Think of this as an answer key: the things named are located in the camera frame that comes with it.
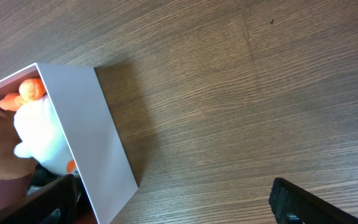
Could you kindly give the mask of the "brown plush toy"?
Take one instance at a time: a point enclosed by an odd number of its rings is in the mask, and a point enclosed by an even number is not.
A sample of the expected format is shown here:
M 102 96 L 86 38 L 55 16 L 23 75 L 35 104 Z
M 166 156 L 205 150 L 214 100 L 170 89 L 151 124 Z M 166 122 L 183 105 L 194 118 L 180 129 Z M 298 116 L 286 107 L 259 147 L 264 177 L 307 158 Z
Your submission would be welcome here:
M 0 180 L 32 174 L 38 164 L 33 158 L 19 158 L 14 148 L 21 142 L 14 127 L 14 112 L 0 108 Z

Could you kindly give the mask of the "white box with pink interior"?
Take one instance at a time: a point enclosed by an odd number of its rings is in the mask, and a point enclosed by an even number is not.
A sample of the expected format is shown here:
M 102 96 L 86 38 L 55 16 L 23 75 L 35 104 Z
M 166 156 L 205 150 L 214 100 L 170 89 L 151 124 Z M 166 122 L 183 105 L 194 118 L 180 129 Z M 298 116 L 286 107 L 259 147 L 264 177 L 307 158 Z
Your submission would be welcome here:
M 92 67 L 33 63 L 0 80 L 0 99 L 39 76 L 98 223 L 111 223 L 138 189 Z

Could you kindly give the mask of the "white plush duck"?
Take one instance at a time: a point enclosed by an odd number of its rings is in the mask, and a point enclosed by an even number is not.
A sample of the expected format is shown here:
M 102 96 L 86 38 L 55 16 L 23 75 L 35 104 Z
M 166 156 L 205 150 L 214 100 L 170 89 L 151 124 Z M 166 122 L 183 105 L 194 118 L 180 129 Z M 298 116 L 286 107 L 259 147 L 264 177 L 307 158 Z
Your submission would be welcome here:
M 21 139 L 14 148 L 17 157 L 34 158 L 56 175 L 80 175 L 41 78 L 24 80 L 0 107 L 15 112 L 14 127 Z

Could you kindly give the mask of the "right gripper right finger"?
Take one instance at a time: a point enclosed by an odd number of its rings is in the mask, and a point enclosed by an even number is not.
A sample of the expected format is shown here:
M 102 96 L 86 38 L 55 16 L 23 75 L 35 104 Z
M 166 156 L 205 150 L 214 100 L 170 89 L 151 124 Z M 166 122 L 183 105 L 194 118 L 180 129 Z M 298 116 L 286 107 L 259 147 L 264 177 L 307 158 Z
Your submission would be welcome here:
M 268 203 L 279 224 L 358 224 L 357 217 L 281 177 L 274 179 Z

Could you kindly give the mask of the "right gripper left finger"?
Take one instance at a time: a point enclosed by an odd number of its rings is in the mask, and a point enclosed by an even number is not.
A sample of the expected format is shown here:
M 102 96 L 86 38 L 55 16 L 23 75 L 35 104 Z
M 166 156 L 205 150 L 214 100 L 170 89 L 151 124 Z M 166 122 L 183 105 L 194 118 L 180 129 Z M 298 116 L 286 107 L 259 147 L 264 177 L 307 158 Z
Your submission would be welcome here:
M 58 223 L 72 223 L 76 217 L 75 178 L 65 175 L 0 210 L 0 224 L 42 223 L 54 211 L 60 211 Z

